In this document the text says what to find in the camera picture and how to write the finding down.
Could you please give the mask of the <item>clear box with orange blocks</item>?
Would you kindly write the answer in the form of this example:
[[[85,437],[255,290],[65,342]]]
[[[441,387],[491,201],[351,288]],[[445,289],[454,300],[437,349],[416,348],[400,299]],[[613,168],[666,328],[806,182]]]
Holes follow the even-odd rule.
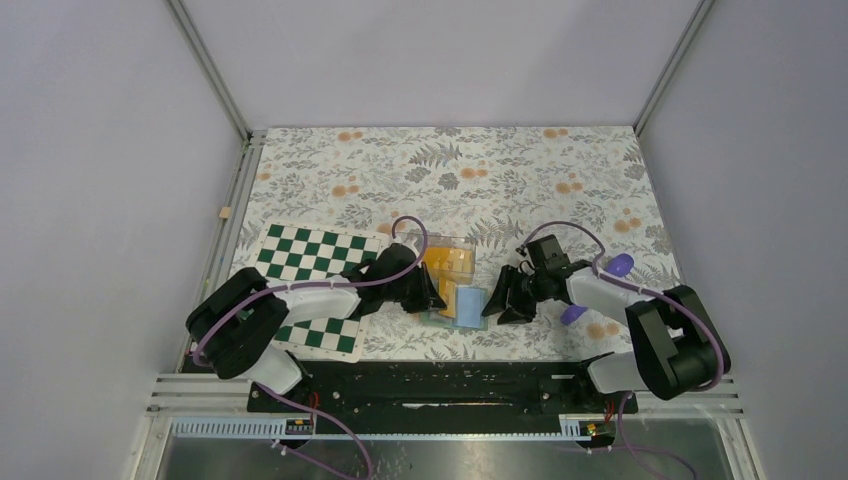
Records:
[[[424,239],[420,232],[409,232],[401,238],[418,252],[424,252],[422,263],[432,276],[460,285],[473,282],[476,246],[471,241],[433,233]]]

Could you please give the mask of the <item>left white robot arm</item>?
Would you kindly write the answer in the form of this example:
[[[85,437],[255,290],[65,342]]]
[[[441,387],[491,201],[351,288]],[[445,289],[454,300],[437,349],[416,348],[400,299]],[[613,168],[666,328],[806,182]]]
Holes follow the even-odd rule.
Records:
[[[271,391],[288,411],[309,401],[305,372],[271,342],[285,325],[315,319],[357,319],[397,303],[407,313],[443,310],[422,256],[392,243],[376,258],[322,280],[269,285],[256,268],[239,270],[187,317],[194,361],[218,378],[245,378]]]

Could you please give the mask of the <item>green card holder wallet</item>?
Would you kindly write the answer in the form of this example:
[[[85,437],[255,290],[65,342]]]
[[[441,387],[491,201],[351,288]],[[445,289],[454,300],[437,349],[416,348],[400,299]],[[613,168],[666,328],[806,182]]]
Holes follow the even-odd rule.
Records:
[[[419,315],[419,321],[427,326],[485,331],[489,322],[481,315],[488,292],[485,289],[457,284],[456,318],[451,319],[439,314],[439,311],[424,312]]]

